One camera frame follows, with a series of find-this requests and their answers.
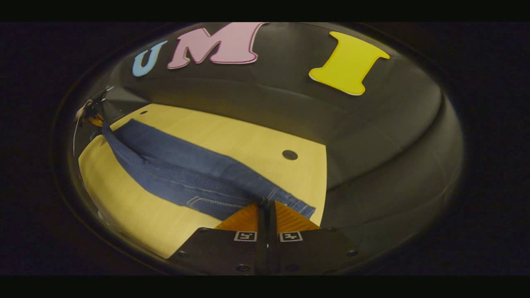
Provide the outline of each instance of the black hole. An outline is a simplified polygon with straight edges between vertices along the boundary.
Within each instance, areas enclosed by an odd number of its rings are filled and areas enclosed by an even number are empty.
[[[247,272],[250,270],[250,267],[247,265],[239,265],[236,269],[237,271]]]
[[[285,270],[290,271],[290,272],[298,271],[299,269],[300,269],[300,266],[298,266],[297,264],[291,264],[291,265],[285,266]]]
[[[291,150],[285,150],[285,151],[282,152],[282,154],[288,160],[295,160],[295,159],[298,158],[298,154],[296,154],[296,152],[291,151]]]

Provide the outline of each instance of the blue jeans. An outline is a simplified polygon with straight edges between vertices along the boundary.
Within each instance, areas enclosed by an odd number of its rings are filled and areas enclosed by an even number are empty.
[[[277,200],[306,218],[315,208],[241,162],[168,135],[136,120],[102,134],[116,159],[151,194],[219,220],[264,200]]]

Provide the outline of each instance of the jeans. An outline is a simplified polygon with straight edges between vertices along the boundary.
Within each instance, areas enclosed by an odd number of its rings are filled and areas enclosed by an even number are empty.
[[[225,220],[241,208],[277,200],[306,218],[315,208],[241,162],[136,120],[102,134],[127,173],[151,194]]]

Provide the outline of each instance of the jeans pocket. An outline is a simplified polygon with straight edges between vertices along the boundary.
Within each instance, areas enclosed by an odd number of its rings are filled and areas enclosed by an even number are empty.
[[[186,206],[199,212],[209,214],[222,221],[245,207],[201,197],[193,197],[186,203]]]

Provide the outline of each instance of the pink letter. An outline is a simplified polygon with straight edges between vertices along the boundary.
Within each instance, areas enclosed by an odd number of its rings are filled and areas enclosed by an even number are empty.
[[[252,51],[254,37],[259,27],[268,22],[230,23],[213,36],[206,29],[196,29],[179,37],[173,60],[169,62],[169,69],[186,66],[190,59],[186,57],[189,52],[195,63],[201,63],[208,53],[219,44],[217,53],[210,57],[210,61],[220,64],[246,64],[258,59]]]

